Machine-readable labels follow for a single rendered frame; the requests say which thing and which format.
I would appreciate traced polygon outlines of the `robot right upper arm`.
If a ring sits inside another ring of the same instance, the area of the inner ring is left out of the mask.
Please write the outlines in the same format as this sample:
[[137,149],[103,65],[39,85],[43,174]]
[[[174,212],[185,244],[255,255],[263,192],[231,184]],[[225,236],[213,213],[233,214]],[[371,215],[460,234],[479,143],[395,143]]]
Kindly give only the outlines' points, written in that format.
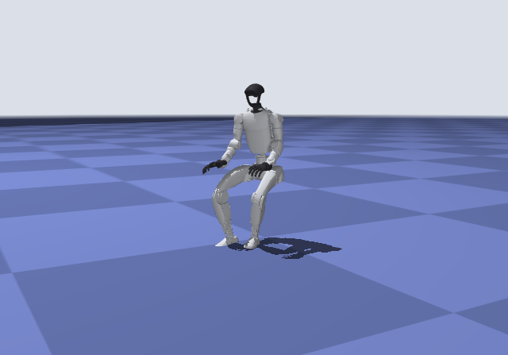
[[236,114],[234,117],[234,127],[233,129],[233,139],[230,141],[229,147],[233,147],[234,149],[238,150],[241,148],[241,137],[243,133],[243,122],[242,122],[242,114]]

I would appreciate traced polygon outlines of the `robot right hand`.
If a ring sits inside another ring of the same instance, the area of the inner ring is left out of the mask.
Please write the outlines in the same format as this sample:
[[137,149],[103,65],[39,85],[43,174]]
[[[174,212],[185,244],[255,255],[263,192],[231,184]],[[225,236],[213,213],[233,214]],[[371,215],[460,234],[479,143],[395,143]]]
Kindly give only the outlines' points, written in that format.
[[202,173],[204,174],[206,172],[206,169],[208,169],[208,171],[209,171],[210,168],[213,168],[213,167],[221,168],[223,165],[227,165],[227,161],[226,160],[217,160],[217,161],[214,161],[214,162],[206,165],[203,168]]

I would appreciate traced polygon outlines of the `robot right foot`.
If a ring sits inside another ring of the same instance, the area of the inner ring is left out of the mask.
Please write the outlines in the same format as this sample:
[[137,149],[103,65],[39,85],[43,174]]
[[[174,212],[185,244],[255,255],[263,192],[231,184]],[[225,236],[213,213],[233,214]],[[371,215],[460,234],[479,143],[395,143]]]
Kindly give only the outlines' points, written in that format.
[[233,239],[230,239],[228,237],[225,237],[221,242],[216,244],[215,246],[225,246],[225,245],[231,245],[232,243],[238,242],[237,236],[234,236]]

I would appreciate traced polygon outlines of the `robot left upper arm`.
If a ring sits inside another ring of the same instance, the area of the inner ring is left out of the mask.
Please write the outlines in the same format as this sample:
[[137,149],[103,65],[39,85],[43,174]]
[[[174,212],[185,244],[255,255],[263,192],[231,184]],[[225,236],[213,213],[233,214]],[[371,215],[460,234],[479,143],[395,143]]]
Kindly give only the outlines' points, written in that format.
[[275,140],[271,143],[271,148],[276,148],[278,141],[283,141],[283,116],[277,113],[268,113],[269,121],[272,123]]

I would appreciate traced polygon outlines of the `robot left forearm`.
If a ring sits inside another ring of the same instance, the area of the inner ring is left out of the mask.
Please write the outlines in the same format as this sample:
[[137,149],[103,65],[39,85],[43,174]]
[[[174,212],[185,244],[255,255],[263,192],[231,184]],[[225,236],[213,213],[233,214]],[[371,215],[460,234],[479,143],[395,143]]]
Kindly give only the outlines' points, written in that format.
[[[273,148],[271,150],[271,153],[270,153],[269,157],[267,158],[266,162],[269,165],[272,164],[272,167],[273,167],[276,164],[276,161],[277,161],[278,157],[281,155],[282,151],[283,151],[283,142],[278,141],[277,147]],[[271,171],[271,170],[268,170],[268,171]]]

